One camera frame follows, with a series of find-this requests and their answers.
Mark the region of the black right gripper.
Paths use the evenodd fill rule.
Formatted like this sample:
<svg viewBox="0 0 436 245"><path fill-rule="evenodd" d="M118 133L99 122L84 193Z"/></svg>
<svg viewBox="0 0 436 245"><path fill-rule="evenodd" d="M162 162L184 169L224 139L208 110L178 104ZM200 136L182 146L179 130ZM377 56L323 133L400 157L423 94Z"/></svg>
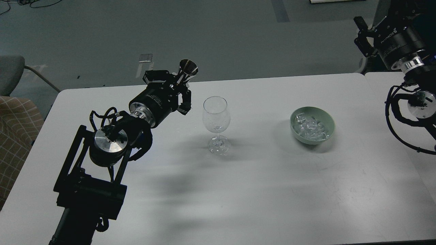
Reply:
<svg viewBox="0 0 436 245"><path fill-rule="evenodd" d="M433 25L433 1L391 0L387 17L372 28L362 16L354 17L353 21L358 27L354 43L364 57L375 57L378 53L387 68L397 70L398 61L426 49L413 26ZM368 38L374 39L374 46Z"/></svg>

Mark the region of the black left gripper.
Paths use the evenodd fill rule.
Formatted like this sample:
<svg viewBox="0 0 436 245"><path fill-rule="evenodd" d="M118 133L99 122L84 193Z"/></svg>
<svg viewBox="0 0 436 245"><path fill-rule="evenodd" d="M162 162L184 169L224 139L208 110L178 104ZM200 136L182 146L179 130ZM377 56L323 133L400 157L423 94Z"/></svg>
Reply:
<svg viewBox="0 0 436 245"><path fill-rule="evenodd" d="M146 88L129 102L129 111L131 116L148 122L152 129L176 110L184 116L191 110L191 90L186 85L177 86L176 76L169 71L145 71L143 81Z"/></svg>

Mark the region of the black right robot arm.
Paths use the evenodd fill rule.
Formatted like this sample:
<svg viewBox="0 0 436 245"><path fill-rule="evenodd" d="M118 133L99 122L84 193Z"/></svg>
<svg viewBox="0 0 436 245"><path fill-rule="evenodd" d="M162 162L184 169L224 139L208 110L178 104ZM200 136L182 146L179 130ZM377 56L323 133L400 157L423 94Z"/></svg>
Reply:
<svg viewBox="0 0 436 245"><path fill-rule="evenodd" d="M424 128L435 138L435 48L413 26L418 17L430 10L429 0L391 0L387 14L373 27L361 16L354 17L358 27L355 45L365 58L380 57L391 71L401 70L404 81L388 91L385 117L390 132L416 152L435 155L400 138L390 114L402 124Z"/></svg>

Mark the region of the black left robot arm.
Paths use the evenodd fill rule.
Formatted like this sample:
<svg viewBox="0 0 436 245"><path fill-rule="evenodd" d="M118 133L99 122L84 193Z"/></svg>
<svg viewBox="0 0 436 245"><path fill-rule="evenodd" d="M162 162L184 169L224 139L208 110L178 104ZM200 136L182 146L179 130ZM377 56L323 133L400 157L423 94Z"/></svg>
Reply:
<svg viewBox="0 0 436 245"><path fill-rule="evenodd" d="M126 197L122 178L127 164L151 148L156 128L170 113L191 109L188 82L198 69L146 71L146 88L127 111L110 107L89 114L91 129L81 125L56 179L57 205L64 208L50 245L90 245L96 232L116 220Z"/></svg>

